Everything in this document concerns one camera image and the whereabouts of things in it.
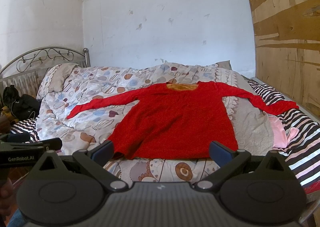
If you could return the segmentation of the red long-sleeve sweater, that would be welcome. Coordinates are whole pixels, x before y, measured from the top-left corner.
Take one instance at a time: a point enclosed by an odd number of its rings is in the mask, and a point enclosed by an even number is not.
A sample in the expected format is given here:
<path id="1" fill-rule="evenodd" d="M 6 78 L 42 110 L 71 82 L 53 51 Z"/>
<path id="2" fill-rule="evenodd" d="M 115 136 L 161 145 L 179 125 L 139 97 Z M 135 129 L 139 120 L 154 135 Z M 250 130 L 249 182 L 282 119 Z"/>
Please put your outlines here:
<path id="1" fill-rule="evenodd" d="M 238 142 L 223 97 L 249 100 L 257 109 L 280 115 L 296 109 L 295 102 L 280 100 L 267 105 L 260 96 L 225 83 L 197 83 L 193 90 L 174 90 L 170 84 L 153 84 L 75 106 L 67 119 L 81 112 L 137 101 L 108 138 L 114 153 L 126 159 L 200 159 L 209 157 L 217 141 L 236 151 Z"/>

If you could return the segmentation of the patterned white quilt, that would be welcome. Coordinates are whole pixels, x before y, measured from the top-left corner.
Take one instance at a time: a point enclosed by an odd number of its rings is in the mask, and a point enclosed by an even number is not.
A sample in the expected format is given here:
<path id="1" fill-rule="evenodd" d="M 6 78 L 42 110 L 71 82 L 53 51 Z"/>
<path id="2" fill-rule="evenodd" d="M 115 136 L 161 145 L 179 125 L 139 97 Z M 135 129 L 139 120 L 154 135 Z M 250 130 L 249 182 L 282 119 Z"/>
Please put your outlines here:
<path id="1" fill-rule="evenodd" d="M 259 156 L 274 145 L 272 106 L 240 74 L 216 65 L 58 65 L 37 96 L 40 139 L 61 139 L 63 155 L 110 143 L 104 169 L 127 184 L 200 181 L 218 169 L 213 141 Z"/>

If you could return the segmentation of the black bag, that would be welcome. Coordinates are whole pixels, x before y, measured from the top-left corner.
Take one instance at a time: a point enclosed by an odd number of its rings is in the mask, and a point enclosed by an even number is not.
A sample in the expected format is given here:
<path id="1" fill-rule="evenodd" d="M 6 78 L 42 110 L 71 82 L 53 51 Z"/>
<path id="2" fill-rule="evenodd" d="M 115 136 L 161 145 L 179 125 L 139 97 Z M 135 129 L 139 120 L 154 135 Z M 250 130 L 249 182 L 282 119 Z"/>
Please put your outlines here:
<path id="1" fill-rule="evenodd" d="M 10 126 L 28 119 L 35 119 L 40 113 L 41 101 L 33 96 L 22 94 L 14 85 L 4 88 L 2 94 L 1 114 L 3 114 Z"/>

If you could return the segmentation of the pink cloth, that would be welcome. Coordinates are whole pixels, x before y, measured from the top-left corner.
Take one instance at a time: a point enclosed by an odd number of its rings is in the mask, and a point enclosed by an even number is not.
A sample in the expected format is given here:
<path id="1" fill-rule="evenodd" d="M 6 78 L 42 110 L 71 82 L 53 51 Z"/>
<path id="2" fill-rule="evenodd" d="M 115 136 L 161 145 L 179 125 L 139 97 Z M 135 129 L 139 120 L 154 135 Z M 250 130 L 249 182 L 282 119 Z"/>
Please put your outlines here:
<path id="1" fill-rule="evenodd" d="M 269 115 L 268 120 L 273 131 L 273 147 L 280 149 L 287 148 L 290 142 L 298 135 L 299 129 L 291 127 L 289 128 L 289 132 L 286 133 L 278 117 Z"/>

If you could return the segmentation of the striped bed sheet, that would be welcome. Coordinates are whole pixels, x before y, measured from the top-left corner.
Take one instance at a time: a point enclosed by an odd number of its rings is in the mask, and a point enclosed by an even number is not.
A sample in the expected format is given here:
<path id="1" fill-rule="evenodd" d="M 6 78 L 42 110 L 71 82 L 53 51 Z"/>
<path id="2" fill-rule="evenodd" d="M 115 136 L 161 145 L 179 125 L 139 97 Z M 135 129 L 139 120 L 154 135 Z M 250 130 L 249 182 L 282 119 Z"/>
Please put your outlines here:
<path id="1" fill-rule="evenodd" d="M 298 135 L 285 149 L 274 148 L 293 171 L 305 189 L 319 184 L 319 123 L 299 109 L 291 109 L 278 116 L 286 133 L 299 129 Z"/>

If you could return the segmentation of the grey frilled pillow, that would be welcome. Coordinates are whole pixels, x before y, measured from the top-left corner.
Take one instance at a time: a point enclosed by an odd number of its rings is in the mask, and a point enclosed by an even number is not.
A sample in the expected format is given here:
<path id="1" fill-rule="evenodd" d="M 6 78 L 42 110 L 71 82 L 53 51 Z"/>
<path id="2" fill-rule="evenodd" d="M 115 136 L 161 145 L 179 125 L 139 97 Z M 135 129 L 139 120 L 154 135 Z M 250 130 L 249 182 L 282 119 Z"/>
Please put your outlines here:
<path id="1" fill-rule="evenodd" d="M 43 99 L 48 93 L 61 92 L 65 80 L 71 75 L 75 67 L 79 67 L 79 65 L 62 63 L 50 68 L 40 84 L 36 99 Z"/>

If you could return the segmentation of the metal bed headboard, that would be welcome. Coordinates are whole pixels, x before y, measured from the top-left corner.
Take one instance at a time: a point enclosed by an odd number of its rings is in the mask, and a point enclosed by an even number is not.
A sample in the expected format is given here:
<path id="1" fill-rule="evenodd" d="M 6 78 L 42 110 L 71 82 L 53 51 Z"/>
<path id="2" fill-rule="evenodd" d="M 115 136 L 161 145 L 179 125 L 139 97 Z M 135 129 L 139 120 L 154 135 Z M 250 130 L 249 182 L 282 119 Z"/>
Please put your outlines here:
<path id="1" fill-rule="evenodd" d="M 36 97 L 47 71 L 61 63 L 89 67 L 89 49 L 77 51 L 63 46 L 45 46 L 27 51 L 1 68 L 1 92 L 14 85 L 19 94 Z"/>

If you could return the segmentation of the plywood wardrobe panel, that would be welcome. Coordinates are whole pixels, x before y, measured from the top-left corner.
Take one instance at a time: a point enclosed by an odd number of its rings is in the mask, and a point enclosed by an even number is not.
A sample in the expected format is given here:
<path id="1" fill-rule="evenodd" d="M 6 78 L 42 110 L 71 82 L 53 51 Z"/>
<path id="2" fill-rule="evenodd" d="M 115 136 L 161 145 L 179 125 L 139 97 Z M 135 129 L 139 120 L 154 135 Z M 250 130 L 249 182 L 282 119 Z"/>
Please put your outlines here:
<path id="1" fill-rule="evenodd" d="M 255 76 L 319 116 L 319 0 L 249 0 Z"/>

